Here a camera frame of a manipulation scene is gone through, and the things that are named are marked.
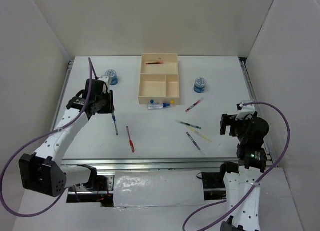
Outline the yellow gel pen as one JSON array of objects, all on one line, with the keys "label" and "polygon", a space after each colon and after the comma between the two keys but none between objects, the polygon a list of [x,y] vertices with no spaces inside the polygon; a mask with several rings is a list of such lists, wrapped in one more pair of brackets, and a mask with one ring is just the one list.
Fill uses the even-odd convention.
[{"label": "yellow gel pen", "polygon": [[200,133],[199,131],[195,130],[194,128],[190,127],[190,126],[187,126],[187,128],[189,130],[191,130],[192,132],[194,132],[195,134],[197,134],[198,136],[202,137],[203,139],[205,139],[206,141],[208,142],[212,142],[212,140],[210,138],[208,138],[206,135]]}]

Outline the magenta gel pen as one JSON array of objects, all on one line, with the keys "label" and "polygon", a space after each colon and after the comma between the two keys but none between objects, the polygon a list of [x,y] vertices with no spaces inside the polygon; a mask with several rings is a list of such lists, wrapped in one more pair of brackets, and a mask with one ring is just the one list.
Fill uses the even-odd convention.
[{"label": "magenta gel pen", "polygon": [[193,109],[194,107],[196,107],[198,104],[200,104],[202,101],[204,100],[204,98],[202,97],[201,99],[199,99],[198,101],[196,101],[194,104],[192,104],[190,107],[188,107],[185,112],[189,112],[191,109]]}]

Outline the purple gel pen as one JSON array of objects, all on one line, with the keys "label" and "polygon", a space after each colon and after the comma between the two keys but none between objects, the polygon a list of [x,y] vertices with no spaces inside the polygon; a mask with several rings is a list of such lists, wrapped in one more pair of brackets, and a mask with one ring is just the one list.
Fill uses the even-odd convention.
[{"label": "purple gel pen", "polygon": [[191,140],[191,142],[194,144],[194,146],[197,148],[197,150],[200,152],[200,154],[202,156],[204,156],[205,154],[203,153],[203,151],[201,150],[201,148],[199,147],[199,145],[196,143],[196,141],[193,139],[193,137],[189,134],[189,132],[186,132],[186,135],[188,136],[188,138]]}]

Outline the red capped pen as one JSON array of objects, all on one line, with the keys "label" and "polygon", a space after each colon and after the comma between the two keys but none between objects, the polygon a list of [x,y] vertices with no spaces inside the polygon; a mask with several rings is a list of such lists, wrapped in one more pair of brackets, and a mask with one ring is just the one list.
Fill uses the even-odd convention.
[{"label": "red capped pen", "polygon": [[135,152],[135,147],[134,147],[134,143],[133,143],[133,141],[132,141],[132,139],[131,139],[130,130],[129,130],[129,127],[128,127],[128,126],[126,126],[126,131],[127,131],[127,134],[128,134],[129,144],[130,144],[130,147],[131,147],[131,151],[132,151],[132,153],[134,153],[134,152]]}]

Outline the green gel pen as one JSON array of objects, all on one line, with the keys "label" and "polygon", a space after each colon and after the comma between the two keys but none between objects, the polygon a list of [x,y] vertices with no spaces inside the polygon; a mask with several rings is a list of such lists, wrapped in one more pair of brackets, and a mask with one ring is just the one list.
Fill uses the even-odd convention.
[{"label": "green gel pen", "polygon": [[190,124],[190,123],[187,123],[187,122],[184,122],[184,121],[175,120],[175,122],[178,123],[178,124],[181,124],[181,125],[185,125],[185,126],[194,128],[194,129],[199,129],[199,130],[202,129],[202,127],[200,127],[200,126],[198,126],[198,125]]}]

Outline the red gel pen clear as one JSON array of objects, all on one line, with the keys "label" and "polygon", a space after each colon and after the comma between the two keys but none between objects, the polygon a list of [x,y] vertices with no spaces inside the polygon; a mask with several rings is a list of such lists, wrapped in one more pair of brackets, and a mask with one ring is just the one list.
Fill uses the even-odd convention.
[{"label": "red gel pen clear", "polygon": [[146,62],[145,65],[163,65],[164,62]]}]

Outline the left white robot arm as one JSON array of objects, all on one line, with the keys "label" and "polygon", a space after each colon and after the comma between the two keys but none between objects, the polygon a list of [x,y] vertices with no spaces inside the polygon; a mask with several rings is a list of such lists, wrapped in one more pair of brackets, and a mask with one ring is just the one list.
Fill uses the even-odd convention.
[{"label": "left white robot arm", "polygon": [[22,186],[40,194],[57,197],[65,189],[83,186],[92,191],[106,178],[97,169],[86,165],[62,166],[62,160],[80,130],[95,114],[112,114],[115,111],[111,79],[102,76],[88,79],[81,90],[67,104],[56,133],[51,134],[32,154],[19,159]]}]

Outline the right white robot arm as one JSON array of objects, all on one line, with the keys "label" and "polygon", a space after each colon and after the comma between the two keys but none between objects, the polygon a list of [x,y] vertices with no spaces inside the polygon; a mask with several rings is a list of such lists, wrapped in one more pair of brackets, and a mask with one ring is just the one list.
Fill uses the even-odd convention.
[{"label": "right white robot arm", "polygon": [[238,119],[236,115],[223,114],[220,134],[239,140],[236,155],[238,162],[225,162],[220,167],[218,181],[226,188],[228,216],[220,226],[222,231],[259,231],[259,205],[261,185],[257,182],[265,172],[267,154],[264,138],[269,124],[257,113]]}]

